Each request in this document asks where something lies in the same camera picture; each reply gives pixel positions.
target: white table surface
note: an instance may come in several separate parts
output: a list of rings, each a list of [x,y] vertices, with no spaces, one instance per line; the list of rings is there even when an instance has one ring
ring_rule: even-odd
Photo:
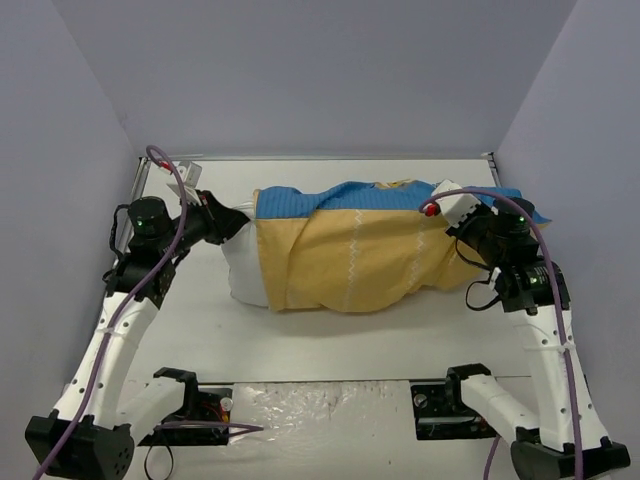
[[[198,187],[224,204],[256,188],[290,185],[318,192],[347,180],[449,178],[494,185],[484,160],[205,161]],[[151,167],[144,195],[177,197]],[[448,367],[482,362],[498,376],[528,375],[523,351],[500,307],[466,309],[464,289],[424,289],[371,315],[325,310],[272,313],[229,295],[220,248],[197,245],[180,265],[167,299],[142,340],[130,377],[162,366],[192,370],[206,382],[300,382],[441,378]]]

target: yellow cloth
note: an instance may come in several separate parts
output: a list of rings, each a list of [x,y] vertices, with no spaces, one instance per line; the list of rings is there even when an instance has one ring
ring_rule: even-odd
[[[459,258],[446,228],[440,217],[402,210],[257,219],[269,308],[373,312],[424,286],[446,290],[465,283],[479,270]],[[466,245],[459,248],[480,261]]]

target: white fabric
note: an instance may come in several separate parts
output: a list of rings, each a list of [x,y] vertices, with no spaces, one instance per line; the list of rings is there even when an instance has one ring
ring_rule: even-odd
[[[231,240],[222,244],[222,253],[229,264],[231,296],[242,303],[268,307],[269,301],[260,271],[253,201],[233,208],[244,213],[251,221]]]

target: white enclosure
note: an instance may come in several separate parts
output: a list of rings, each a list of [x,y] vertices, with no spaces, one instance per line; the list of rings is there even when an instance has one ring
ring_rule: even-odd
[[[84,352],[113,209],[154,143],[218,158],[201,186],[228,205],[274,183],[490,185],[480,157],[496,151],[502,182],[554,220],[545,232],[592,397],[634,462],[615,478],[637,478],[637,18],[637,0],[2,2],[0,477],[35,470],[24,428]],[[301,157],[321,154],[361,158]],[[153,171],[143,185],[177,213]],[[169,365],[239,382],[234,419],[274,428],[179,449],[178,479],[481,478],[486,442],[413,437],[407,380],[456,363],[486,363],[535,409],[515,335],[493,311],[465,310],[460,292],[370,316],[274,315],[232,300],[226,269],[218,248],[194,249],[130,377]],[[144,478],[139,453],[132,480]],[[504,446],[492,472],[515,478]]]

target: black bracket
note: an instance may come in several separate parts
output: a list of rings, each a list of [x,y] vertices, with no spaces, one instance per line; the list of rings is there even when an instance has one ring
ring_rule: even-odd
[[[627,447],[606,437],[601,440],[601,447],[582,452],[582,458],[585,480],[631,465]],[[511,460],[520,480],[560,480],[575,474],[573,452],[557,452],[539,443],[513,442]]]
[[[57,416],[54,410],[48,418],[31,417],[27,426],[25,438],[40,464],[69,426],[69,420]],[[47,475],[75,480],[121,480],[129,469],[134,448],[129,425],[108,430],[94,425],[93,416],[87,415],[65,442]]]

